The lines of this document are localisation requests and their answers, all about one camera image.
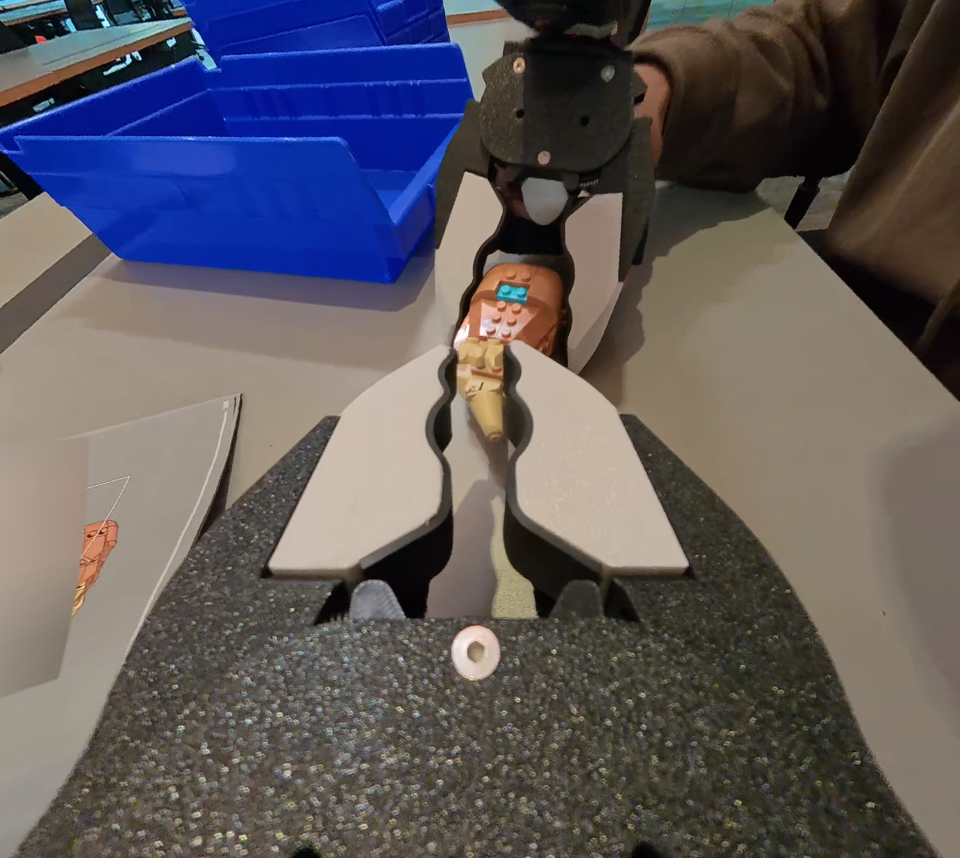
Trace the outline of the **row of blue plastic bins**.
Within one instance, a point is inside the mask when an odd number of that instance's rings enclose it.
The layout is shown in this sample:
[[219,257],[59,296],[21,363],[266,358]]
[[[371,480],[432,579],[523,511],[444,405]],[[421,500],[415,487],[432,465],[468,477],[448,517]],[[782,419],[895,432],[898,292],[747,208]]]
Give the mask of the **row of blue plastic bins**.
[[2,131],[42,175],[426,170],[473,97],[442,0],[182,0],[190,59]]

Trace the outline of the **brown brick model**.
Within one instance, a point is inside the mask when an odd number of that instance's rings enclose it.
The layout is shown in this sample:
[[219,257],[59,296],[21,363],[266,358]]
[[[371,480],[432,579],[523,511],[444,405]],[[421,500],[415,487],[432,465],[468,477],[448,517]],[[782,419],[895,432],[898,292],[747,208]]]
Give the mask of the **brown brick model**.
[[486,440],[504,432],[505,350],[525,343],[550,357],[566,321],[565,283],[552,268],[501,263],[480,280],[454,336],[457,389]]

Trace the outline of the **grey instruction booklet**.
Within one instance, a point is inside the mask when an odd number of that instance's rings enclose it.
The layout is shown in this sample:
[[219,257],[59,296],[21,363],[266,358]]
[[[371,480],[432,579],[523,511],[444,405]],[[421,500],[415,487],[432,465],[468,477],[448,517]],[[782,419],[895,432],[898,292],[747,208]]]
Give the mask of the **grey instruction booklet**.
[[2,444],[2,696],[114,673],[199,535],[242,398]]

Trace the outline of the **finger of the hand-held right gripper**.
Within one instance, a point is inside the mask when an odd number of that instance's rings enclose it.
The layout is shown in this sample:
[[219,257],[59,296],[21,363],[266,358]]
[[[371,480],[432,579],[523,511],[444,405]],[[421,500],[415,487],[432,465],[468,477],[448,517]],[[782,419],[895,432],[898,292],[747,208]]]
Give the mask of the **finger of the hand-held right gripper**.
[[561,240],[569,258],[567,367],[581,373],[593,358],[618,302],[622,194],[579,199],[563,220]]
[[486,177],[465,172],[437,184],[437,310],[452,346],[506,209]]

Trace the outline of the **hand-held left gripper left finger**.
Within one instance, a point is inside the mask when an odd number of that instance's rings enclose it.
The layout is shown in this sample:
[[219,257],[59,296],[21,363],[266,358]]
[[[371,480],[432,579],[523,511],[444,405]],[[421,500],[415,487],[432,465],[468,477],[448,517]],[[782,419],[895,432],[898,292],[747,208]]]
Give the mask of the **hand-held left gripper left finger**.
[[390,558],[418,579],[442,570],[455,365],[453,349],[436,346],[346,407],[271,553],[271,576],[362,579]]

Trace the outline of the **wooden desk with grey top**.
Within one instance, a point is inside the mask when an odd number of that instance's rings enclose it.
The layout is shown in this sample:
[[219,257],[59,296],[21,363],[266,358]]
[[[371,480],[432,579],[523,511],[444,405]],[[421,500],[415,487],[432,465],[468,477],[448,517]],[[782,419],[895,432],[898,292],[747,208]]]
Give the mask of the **wooden desk with grey top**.
[[1,56],[1,107],[40,95],[55,85],[117,58],[189,33],[189,18],[78,31]]

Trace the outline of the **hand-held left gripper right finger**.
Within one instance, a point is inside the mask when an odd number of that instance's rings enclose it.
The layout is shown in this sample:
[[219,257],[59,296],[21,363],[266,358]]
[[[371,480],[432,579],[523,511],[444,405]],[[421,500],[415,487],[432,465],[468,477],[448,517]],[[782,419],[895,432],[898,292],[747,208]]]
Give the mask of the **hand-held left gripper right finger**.
[[688,557],[617,408],[526,344],[505,352],[504,540],[529,579],[682,576]]

